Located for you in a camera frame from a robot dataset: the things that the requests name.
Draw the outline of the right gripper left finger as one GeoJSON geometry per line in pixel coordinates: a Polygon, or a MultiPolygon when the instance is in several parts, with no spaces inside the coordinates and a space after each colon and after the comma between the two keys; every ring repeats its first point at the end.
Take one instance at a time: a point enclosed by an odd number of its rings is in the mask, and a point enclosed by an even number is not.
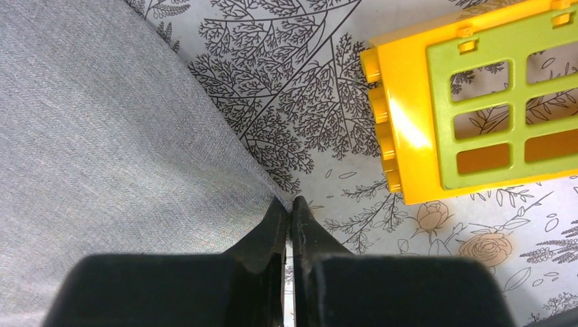
{"type": "Polygon", "coordinates": [[[85,257],[44,325],[281,326],[286,219],[273,200],[262,221],[219,254],[85,257]]]}

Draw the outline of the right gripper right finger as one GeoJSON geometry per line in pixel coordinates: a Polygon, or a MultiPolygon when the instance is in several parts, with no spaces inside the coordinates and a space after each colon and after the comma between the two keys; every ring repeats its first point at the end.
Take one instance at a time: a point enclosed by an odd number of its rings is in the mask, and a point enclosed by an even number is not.
{"type": "Polygon", "coordinates": [[[355,255],[292,203],[297,326],[513,326],[487,269],[468,258],[355,255]]]}

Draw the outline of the grey cloth napkin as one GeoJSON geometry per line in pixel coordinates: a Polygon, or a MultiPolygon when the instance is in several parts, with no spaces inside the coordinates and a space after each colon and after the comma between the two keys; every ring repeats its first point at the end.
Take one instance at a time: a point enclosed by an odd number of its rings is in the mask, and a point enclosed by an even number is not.
{"type": "Polygon", "coordinates": [[[290,198],[122,1],[1,2],[1,325],[101,253],[221,252],[290,198]]]}

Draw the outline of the floral patterned tablecloth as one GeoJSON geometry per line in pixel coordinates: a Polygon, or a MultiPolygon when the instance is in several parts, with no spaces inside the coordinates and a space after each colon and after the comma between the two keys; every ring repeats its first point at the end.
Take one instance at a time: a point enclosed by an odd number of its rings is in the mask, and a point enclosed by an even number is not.
{"type": "Polygon", "coordinates": [[[286,192],[361,255],[471,257],[525,326],[577,308],[577,177],[407,205],[379,161],[369,38],[491,1],[129,1],[286,192]]]}

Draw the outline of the yellow green toy window block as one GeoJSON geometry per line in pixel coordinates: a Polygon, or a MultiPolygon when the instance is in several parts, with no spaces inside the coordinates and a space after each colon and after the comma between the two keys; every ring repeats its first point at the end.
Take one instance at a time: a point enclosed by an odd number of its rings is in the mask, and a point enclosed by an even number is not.
{"type": "Polygon", "coordinates": [[[530,55],[576,41],[576,1],[488,1],[373,38],[360,59],[389,191],[416,204],[576,174],[577,117],[526,121],[528,100],[577,86],[530,82],[530,55]],[[453,75],[500,62],[505,90],[453,99],[453,75]]]}

